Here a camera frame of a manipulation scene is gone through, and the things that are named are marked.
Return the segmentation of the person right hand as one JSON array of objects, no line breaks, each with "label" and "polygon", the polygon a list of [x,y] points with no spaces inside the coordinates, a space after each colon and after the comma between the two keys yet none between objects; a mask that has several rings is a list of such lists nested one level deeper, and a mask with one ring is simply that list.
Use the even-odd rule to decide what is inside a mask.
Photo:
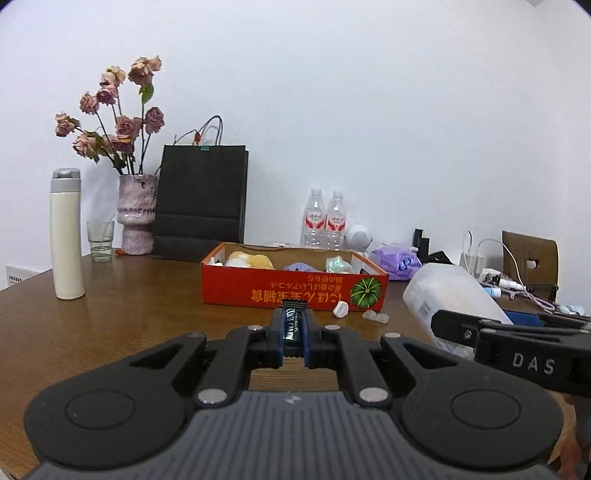
[{"label": "person right hand", "polygon": [[567,435],[560,453],[560,479],[590,478],[590,399],[563,395],[564,400],[575,408],[576,425]]}]

